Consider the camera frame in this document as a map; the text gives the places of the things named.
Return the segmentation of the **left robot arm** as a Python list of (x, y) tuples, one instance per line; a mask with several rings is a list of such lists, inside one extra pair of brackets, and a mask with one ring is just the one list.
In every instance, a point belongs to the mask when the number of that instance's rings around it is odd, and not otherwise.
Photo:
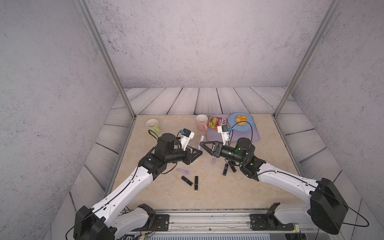
[(183, 129), (179, 137), (165, 133), (157, 139), (138, 162), (137, 167), (114, 191), (91, 208), (81, 207), (70, 229), (75, 240), (115, 240), (132, 231), (153, 231), (156, 211), (147, 204), (123, 214), (130, 201), (159, 175), (166, 174), (167, 165), (183, 162), (191, 164), (203, 152), (189, 146), (194, 133)]

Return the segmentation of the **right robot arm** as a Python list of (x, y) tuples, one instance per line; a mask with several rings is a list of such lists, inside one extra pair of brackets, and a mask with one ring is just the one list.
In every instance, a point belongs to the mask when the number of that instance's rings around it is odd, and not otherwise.
[(200, 146), (211, 156), (239, 164), (240, 171), (258, 182), (271, 184), (303, 200), (302, 204), (272, 207), (273, 216), (281, 224), (313, 224), (318, 229), (337, 235), (346, 225), (348, 206), (335, 184), (326, 178), (307, 179), (283, 171), (255, 156), (251, 140), (240, 138), (235, 147), (221, 142), (201, 142)]

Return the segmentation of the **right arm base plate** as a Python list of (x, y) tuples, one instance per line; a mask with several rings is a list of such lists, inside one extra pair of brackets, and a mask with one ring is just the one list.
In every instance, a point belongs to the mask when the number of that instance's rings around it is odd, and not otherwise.
[(293, 231), (294, 224), (282, 224), (274, 215), (250, 214), (250, 228), (253, 231)]

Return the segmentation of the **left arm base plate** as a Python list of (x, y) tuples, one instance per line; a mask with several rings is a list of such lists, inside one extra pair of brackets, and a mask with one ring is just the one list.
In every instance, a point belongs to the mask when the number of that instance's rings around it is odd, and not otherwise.
[(134, 229), (133, 232), (167, 232), (169, 229), (170, 215), (156, 214), (149, 216), (145, 225)]

